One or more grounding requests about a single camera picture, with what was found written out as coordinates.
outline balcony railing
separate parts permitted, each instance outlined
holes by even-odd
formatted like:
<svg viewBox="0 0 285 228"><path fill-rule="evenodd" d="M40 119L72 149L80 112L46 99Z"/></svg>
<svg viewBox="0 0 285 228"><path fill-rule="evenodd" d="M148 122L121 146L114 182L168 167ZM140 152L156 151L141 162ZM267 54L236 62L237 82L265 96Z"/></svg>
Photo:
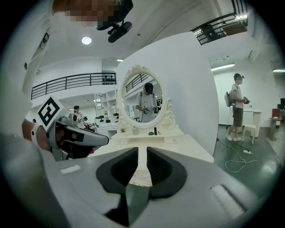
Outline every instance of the balcony railing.
<svg viewBox="0 0 285 228"><path fill-rule="evenodd" d="M149 77L147 74L139 74L136 76L129 84L126 85L126 92L129 92L131 89L133 89L136 85L139 83L142 83L144 80L146 80Z"/></svg>
<svg viewBox="0 0 285 228"><path fill-rule="evenodd" d="M57 78L33 87L31 99L81 86L115 85L116 73L84 73Z"/></svg>
<svg viewBox="0 0 285 228"><path fill-rule="evenodd" d="M247 31L248 9L246 2L232 0L232 6L234 12L210 20L191 30L201 45Z"/></svg>

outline person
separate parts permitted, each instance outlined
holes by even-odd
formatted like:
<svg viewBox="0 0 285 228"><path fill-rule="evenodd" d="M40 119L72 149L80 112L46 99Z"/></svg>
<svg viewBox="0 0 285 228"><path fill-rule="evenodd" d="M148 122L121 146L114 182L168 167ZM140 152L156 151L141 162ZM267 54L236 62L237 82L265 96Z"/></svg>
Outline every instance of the person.
<svg viewBox="0 0 285 228"><path fill-rule="evenodd" d="M4 118L8 119L12 115L11 119L15 121L5 122L1 119L0 132L32 141L31 130L35 123L25 119L25 116L32 106L33 81L46 52L53 15L64 12L76 21L89 24L114 21L114 16L123 11L121 8L124 8L124 2L125 0L40 0L33 6L33 10L25 15L14 30L0 58L0 104L17 100L21 106L17 112L13 106L7 107L3 113ZM63 141L63 133L63 129L57 131L57 142ZM37 131L37 140L41 149L49 151L43 127Z"/></svg>
<svg viewBox="0 0 285 228"><path fill-rule="evenodd" d="M235 102L235 106L233 106L233 125L229 128L226 138L228 141L232 141L231 133L235 130L235 137L233 141L240 141L241 138L238 136L238 128L242 127L242 120L244 114L244 104L246 104L246 100L243 99L241 95L240 85L243 82L243 76L239 73L234 75L235 83L232 85L232 99Z"/></svg>
<svg viewBox="0 0 285 228"><path fill-rule="evenodd" d="M146 123L155 118L154 104L156 104L153 84L147 82L143 91L137 95L136 109L139 110L139 121Z"/></svg>
<svg viewBox="0 0 285 228"><path fill-rule="evenodd" d="M74 106L74 114L77 115L77 127L85 129L85 125L83 123L83 115L79 111L79 106L78 105Z"/></svg>

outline fluorescent light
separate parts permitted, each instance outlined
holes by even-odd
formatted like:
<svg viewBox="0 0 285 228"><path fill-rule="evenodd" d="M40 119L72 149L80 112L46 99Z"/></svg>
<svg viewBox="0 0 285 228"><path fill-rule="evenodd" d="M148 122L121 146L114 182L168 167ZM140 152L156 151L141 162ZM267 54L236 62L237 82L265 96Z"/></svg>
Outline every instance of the fluorescent light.
<svg viewBox="0 0 285 228"><path fill-rule="evenodd" d="M224 69L224 68L228 68L228 67L233 67L234 65L235 65L234 63L231 63L231 64L227 64L227 65L223 65L223 66L217 66L217 67L212 68L212 71Z"/></svg>
<svg viewBox="0 0 285 228"><path fill-rule="evenodd" d="M285 72L285 69L275 69L275 70L273 70L273 72L275 72L275 73L283 73L283 72Z"/></svg>
<svg viewBox="0 0 285 228"><path fill-rule="evenodd" d="M239 16L236 16L236 20L245 19L247 17L248 16L246 14L245 15L239 15Z"/></svg>
<svg viewBox="0 0 285 228"><path fill-rule="evenodd" d="M201 29L199 29L197 32L194 32L194 35L197 35L200 32L201 32Z"/></svg>
<svg viewBox="0 0 285 228"><path fill-rule="evenodd" d="M92 41L92 40L91 40L90 37L84 37L84 38L82 39L82 43L85 44L85 45L90 44L91 41Z"/></svg>

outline mirror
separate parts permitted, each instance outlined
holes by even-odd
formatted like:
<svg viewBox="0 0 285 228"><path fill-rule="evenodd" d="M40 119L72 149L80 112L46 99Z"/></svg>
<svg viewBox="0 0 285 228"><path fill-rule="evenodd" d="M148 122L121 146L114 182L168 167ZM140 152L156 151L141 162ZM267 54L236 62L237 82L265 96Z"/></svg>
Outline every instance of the mirror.
<svg viewBox="0 0 285 228"><path fill-rule="evenodd" d="M135 74L124 84L123 106L134 121L147 123L160 113L163 103L159 83L146 73Z"/></svg>

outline sneaker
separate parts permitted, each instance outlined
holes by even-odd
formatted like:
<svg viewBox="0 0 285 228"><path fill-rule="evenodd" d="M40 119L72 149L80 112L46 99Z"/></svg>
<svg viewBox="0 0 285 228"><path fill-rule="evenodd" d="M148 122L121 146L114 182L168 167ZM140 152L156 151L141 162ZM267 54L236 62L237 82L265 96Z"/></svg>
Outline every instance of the sneaker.
<svg viewBox="0 0 285 228"><path fill-rule="evenodd" d="M231 136L229 134L226 134L226 138L227 138L228 141L230 141L230 142L232 141L232 138L231 138Z"/></svg>
<svg viewBox="0 0 285 228"><path fill-rule="evenodd" d="M233 140L234 140L235 142L237 142L237 141L240 141L241 138L240 138L240 137L238 137L238 138L234 137Z"/></svg>

